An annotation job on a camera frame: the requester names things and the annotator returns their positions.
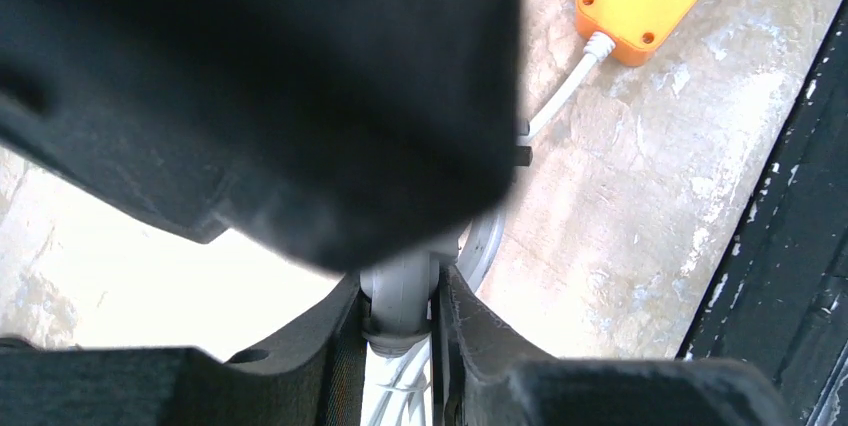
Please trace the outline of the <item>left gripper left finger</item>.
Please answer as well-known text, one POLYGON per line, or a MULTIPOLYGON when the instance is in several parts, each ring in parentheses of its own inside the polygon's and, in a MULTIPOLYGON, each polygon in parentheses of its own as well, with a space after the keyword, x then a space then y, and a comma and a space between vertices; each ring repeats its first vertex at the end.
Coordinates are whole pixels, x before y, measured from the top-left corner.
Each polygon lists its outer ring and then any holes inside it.
POLYGON ((5 425, 356 425, 364 385, 359 282, 220 362, 191 347, 1 355, 5 425))

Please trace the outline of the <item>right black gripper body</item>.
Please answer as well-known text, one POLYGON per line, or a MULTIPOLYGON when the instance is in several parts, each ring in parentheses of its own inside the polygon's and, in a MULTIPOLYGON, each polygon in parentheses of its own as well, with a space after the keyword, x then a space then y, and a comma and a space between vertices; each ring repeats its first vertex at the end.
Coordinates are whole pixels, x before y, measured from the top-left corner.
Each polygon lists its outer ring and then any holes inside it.
POLYGON ((516 161, 521 0, 1 0, 1 142, 153 227, 351 272, 516 161))

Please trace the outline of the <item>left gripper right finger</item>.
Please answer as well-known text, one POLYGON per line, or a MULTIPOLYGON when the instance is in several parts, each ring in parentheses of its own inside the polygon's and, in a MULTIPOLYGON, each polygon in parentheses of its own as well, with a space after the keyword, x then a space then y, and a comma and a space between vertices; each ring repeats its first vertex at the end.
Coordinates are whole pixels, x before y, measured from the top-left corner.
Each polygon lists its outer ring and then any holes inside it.
POLYGON ((557 359, 444 266, 432 305, 436 425, 790 425, 771 383, 721 359, 557 359))

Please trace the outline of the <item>white cube socket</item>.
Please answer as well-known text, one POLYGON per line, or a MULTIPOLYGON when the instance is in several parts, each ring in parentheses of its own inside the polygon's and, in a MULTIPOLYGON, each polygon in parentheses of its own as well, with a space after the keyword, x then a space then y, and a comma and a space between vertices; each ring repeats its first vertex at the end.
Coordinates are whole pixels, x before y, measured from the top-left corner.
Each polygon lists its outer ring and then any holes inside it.
POLYGON ((428 310, 442 266, 455 266, 472 290, 487 275, 501 244, 507 209, 500 207, 470 224, 390 258, 360 274, 370 301, 363 336, 383 358, 399 358, 429 335, 428 310))

